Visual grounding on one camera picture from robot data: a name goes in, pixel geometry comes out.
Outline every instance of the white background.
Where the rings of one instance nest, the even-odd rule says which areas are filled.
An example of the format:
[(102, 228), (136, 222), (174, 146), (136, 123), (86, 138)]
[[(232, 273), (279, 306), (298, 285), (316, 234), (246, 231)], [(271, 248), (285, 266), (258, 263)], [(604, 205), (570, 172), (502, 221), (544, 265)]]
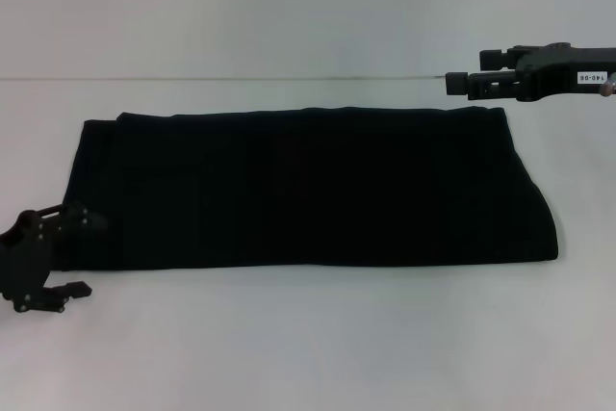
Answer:
[[(478, 52), (613, 46), (609, 0), (0, 0), (0, 78), (428, 76)], [(616, 108), (495, 102), (559, 260), (438, 269), (52, 274), (0, 304), (0, 409), (612, 410)], [(62, 200), (83, 121), (310, 106), (456, 108), (444, 82), (0, 82), (0, 225)]]

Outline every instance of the white tabletop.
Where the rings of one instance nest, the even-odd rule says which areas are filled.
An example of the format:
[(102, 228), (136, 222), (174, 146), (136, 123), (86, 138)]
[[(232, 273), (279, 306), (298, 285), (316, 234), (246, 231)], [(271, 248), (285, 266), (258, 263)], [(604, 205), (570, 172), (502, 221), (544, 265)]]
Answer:
[[(468, 104), (444, 92), (443, 81), (7, 84), (1, 101), (36, 107), (39, 119), (34, 123), (25, 109), (0, 121), (2, 156), (12, 166), (0, 180), (11, 193), (2, 196), (3, 224), (19, 210), (60, 200), (89, 117), (326, 101)], [(0, 408), (614, 409), (614, 101), (562, 95), (491, 102), (506, 109), (517, 150), (552, 207), (558, 260), (54, 273), (50, 285), (83, 279), (94, 293), (69, 302), (61, 315), (18, 315), (0, 304)], [(19, 130), (32, 135), (20, 138)]]

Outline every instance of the label sticker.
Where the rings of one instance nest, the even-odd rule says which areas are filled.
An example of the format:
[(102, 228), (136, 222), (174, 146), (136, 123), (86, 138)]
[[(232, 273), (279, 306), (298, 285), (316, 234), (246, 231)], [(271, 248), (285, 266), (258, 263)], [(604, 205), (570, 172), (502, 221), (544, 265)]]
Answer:
[(607, 80), (607, 72), (585, 71), (577, 74), (578, 84), (602, 84)]

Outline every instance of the black cloth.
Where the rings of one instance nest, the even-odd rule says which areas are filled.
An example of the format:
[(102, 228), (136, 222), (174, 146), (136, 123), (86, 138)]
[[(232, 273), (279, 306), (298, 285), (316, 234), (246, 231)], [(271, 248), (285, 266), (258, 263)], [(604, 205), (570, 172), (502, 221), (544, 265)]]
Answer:
[(57, 270), (555, 259), (504, 110), (307, 109), (86, 122), (64, 201), (105, 238)]

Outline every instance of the folded black fabric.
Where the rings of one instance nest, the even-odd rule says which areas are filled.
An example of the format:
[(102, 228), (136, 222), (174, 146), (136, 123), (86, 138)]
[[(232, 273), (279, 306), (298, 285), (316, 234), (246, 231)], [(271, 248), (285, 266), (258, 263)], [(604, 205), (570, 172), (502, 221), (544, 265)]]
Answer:
[(88, 121), (64, 201), (105, 215), (58, 270), (529, 262), (552, 215), (502, 109)]

